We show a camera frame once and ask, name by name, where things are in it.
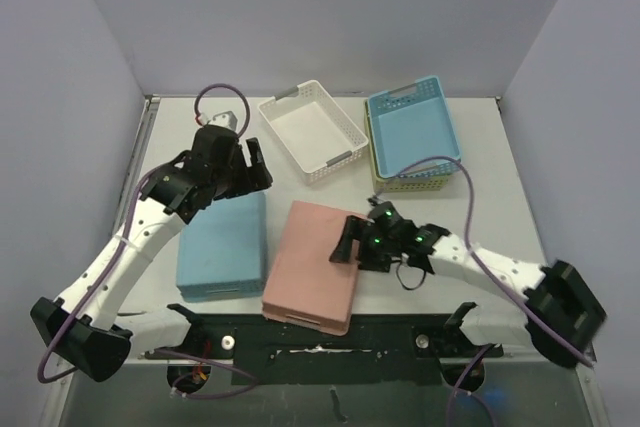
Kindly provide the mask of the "pink plastic basket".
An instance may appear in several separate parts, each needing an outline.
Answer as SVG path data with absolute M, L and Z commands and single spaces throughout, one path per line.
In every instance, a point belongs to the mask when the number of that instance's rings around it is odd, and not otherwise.
M 355 251 L 345 263 L 330 256 L 350 211 L 292 203 L 262 295 L 265 318 L 344 336 L 358 279 Z

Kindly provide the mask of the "light blue plastic basket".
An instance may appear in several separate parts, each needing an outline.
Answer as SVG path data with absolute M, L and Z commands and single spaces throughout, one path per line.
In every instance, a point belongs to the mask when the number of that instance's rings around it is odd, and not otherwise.
M 191 303 L 256 297 L 267 260 L 265 194 L 219 200 L 180 234 L 176 287 Z

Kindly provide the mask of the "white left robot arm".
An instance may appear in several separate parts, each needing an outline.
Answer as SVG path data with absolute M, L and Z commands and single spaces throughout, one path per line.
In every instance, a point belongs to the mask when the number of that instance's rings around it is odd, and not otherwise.
M 122 317 L 129 292 L 164 246 L 213 202 L 271 187 L 257 138 L 241 141 L 218 125 L 199 128 L 190 149 L 146 173 L 126 218 L 81 276 L 55 299 L 30 311 L 47 349 L 96 382 L 112 377 L 130 357 L 171 348 L 180 357 L 200 352 L 199 316 L 179 304 Z

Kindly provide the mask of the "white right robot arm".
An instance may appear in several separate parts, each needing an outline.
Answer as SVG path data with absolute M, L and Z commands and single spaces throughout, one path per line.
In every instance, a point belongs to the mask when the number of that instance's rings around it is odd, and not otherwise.
M 425 276 L 462 281 L 512 302 L 518 314 L 462 313 L 445 331 L 448 349 L 469 355 L 486 344 L 531 346 L 557 366 L 593 363 L 586 352 L 607 314 L 577 268 L 557 260 L 550 266 L 518 261 L 471 245 L 436 224 L 416 225 L 395 206 L 372 198 L 366 218 L 350 215 L 331 253 L 332 263 L 355 259 L 359 268 L 387 272 L 416 268 Z

